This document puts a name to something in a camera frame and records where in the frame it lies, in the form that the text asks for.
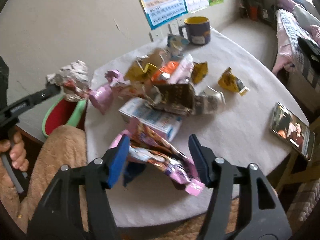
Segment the person's left hand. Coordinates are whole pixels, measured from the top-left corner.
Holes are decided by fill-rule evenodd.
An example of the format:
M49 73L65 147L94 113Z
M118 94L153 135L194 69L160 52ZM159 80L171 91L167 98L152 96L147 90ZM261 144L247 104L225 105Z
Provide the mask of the person's left hand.
M14 145L11 146L9 140L1 141L1 153L9 151L12 166L22 172L26 172L29 166L29 161L26 159L26 150L24 148L24 141L21 133L16 132L12 139Z

